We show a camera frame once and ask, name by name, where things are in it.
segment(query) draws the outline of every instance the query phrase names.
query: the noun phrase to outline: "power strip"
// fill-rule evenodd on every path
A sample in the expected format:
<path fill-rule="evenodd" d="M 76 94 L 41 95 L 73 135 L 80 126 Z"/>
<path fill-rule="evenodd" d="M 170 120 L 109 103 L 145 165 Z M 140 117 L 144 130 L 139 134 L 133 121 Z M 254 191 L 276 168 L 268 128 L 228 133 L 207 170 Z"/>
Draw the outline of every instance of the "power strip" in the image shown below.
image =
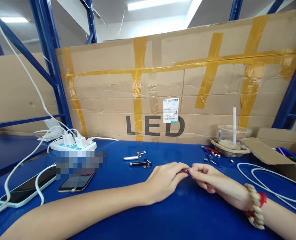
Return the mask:
<path fill-rule="evenodd" d="M 57 151 L 94 151 L 97 148 L 97 143 L 93 142 L 92 144 L 88 145 L 85 148 L 79 148 L 77 147 L 77 144 L 67 145 L 67 148 L 66 148 L 64 144 L 64 140 L 60 139 L 55 141 L 54 143 L 51 143 L 50 148 L 52 150 L 57 150 Z"/>

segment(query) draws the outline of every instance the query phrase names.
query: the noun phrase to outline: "ceiling light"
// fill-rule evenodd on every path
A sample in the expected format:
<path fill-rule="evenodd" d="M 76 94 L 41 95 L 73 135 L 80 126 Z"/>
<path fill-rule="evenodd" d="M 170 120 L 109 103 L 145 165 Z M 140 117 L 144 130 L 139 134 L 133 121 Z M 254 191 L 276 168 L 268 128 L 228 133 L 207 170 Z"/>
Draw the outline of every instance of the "ceiling light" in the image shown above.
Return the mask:
<path fill-rule="evenodd" d="M 1 17 L 1 20 L 5 23 L 24 23 L 28 22 L 26 18 L 23 17 Z"/>
<path fill-rule="evenodd" d="M 145 0 L 141 2 L 129 3 L 127 6 L 128 6 L 128 11 L 133 11 L 133 10 L 138 10 L 143 8 L 167 5 L 171 3 L 189 2 L 189 1 L 190 0 Z"/>

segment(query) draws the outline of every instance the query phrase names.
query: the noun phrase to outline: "blue table surface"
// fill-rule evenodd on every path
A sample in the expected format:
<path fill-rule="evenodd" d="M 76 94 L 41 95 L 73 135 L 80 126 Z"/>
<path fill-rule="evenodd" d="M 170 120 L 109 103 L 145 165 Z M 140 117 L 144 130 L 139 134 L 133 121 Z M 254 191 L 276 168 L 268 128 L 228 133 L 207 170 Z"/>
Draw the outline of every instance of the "blue table surface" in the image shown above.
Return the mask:
<path fill-rule="evenodd" d="M 0 174 L 16 166 L 28 156 L 40 143 L 31 136 L 0 135 Z M 47 150 L 47 143 L 42 143 L 30 157 L 33 158 Z"/>
<path fill-rule="evenodd" d="M 145 181 L 151 174 L 152 168 L 129 167 L 123 157 L 134 156 L 138 151 L 146 151 L 144 158 L 150 160 L 153 166 L 169 162 L 184 162 L 188 165 L 203 163 L 204 151 L 200 145 L 126 142 L 98 140 L 97 150 L 108 151 L 107 162 L 95 174 L 84 192 L 100 189 L 115 188 Z M 241 184 L 249 181 L 241 175 L 237 166 L 229 163 L 230 158 L 222 157 L 218 168 L 222 173 L 235 179 Z M 233 158 L 235 163 L 249 162 L 265 166 L 250 155 Z M 42 169 L 54 163 L 51 153 L 39 157 L 13 174 L 9 188 L 13 189 L 36 175 Z M 247 176 L 251 176 L 251 166 L 242 166 Z M 296 199 L 296 185 L 275 176 L 269 172 L 257 171 L 256 176 L 270 189 L 279 194 Z M 0 197 L 5 194 L 4 182 L 6 175 L 0 178 Z M 55 201 L 76 193 L 59 193 L 60 185 L 68 178 L 62 177 L 43 190 L 45 203 Z M 274 195 L 266 192 L 268 197 L 292 210 Z M 21 208 L 7 208 L 0 213 L 0 236 L 18 218 L 40 205 L 37 196 Z M 254 228 L 244 213 L 224 201 L 217 194 L 209 194 L 201 189 L 196 182 L 188 177 L 182 180 L 176 191 L 162 202 L 151 206 L 136 207 L 89 227 L 71 239 L 281 239 L 270 229 L 265 231 Z"/>

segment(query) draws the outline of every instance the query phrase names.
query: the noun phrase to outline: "beaded bracelet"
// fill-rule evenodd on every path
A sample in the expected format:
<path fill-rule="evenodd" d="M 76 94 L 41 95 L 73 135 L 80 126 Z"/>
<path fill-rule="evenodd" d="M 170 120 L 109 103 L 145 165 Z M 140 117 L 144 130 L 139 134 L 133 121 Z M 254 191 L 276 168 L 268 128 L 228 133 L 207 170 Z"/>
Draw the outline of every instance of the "beaded bracelet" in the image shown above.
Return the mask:
<path fill-rule="evenodd" d="M 245 184 L 249 191 L 251 201 L 253 203 L 253 211 L 245 211 L 249 222 L 260 230 L 264 230 L 264 217 L 261 214 L 261 207 L 267 202 L 267 195 L 265 193 L 258 193 L 255 187 L 251 184 Z"/>

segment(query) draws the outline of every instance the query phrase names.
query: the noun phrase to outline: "forearm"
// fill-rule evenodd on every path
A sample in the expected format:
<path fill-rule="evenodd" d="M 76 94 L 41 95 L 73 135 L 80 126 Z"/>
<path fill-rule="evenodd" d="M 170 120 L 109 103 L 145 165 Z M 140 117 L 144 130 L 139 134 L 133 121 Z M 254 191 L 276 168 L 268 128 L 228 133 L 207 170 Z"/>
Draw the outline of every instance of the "forearm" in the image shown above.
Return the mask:
<path fill-rule="evenodd" d="M 296 240 L 296 214 L 267 199 L 262 207 L 262 215 L 267 227 L 285 240 Z"/>
<path fill-rule="evenodd" d="M 144 183 L 89 192 L 33 209 L 19 218 L 2 239 L 67 239 L 116 213 L 146 205 Z"/>

